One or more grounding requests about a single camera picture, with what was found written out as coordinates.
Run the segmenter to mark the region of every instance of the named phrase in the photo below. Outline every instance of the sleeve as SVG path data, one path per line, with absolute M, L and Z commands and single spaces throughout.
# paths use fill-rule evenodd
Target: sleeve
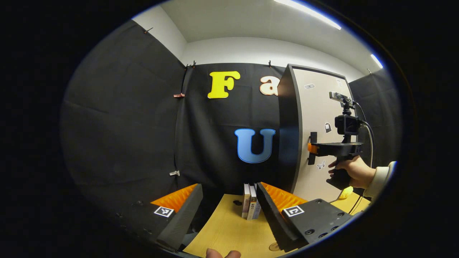
M 388 167 L 377 167 L 373 180 L 364 191 L 364 196 L 376 198 L 390 179 L 396 164 L 396 161 L 392 161 Z

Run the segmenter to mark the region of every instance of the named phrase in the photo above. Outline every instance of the yellow letter f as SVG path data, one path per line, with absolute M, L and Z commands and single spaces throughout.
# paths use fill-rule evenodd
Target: yellow letter f
M 241 75 L 237 71 L 233 72 L 211 72 L 212 76 L 212 89 L 207 94 L 209 99 L 224 99 L 228 97 L 228 92 L 225 92 L 225 86 L 228 90 L 232 90 L 234 87 L 234 79 L 239 80 Z

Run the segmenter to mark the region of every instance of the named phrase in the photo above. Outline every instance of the butterfly sticker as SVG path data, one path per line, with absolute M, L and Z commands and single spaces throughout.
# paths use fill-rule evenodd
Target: butterfly sticker
M 317 164 L 316 166 L 319 168 L 319 170 L 321 170 L 322 168 L 325 167 L 325 160 L 322 161 L 322 164 Z

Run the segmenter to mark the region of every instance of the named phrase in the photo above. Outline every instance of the blue letter u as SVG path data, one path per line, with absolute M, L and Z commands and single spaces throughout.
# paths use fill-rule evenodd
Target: blue letter u
M 247 163 L 260 163 L 271 156 L 273 148 L 273 135 L 276 131 L 273 129 L 262 129 L 260 134 L 263 135 L 263 151 L 260 154 L 252 153 L 252 136 L 255 131 L 252 129 L 237 129 L 234 131 L 237 136 L 237 155 Z

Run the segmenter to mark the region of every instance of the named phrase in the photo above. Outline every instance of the book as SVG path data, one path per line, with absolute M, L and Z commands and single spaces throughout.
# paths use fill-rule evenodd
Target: book
M 249 188 L 249 184 L 244 184 L 244 204 L 242 206 L 242 217 L 244 219 L 246 219 L 247 215 L 248 215 L 249 203 L 250 203 L 250 188 Z
M 258 198 L 257 198 L 257 204 L 255 205 L 255 211 L 253 212 L 253 218 L 252 219 L 258 219 L 258 216 L 260 215 L 260 210 L 261 210 L 261 206 L 260 206 L 260 202 L 258 201 Z
M 255 187 L 250 185 L 250 202 L 249 202 L 249 211 L 247 214 L 247 220 L 253 219 L 253 214 L 255 213 L 255 207 L 257 206 L 257 192 L 255 192 Z

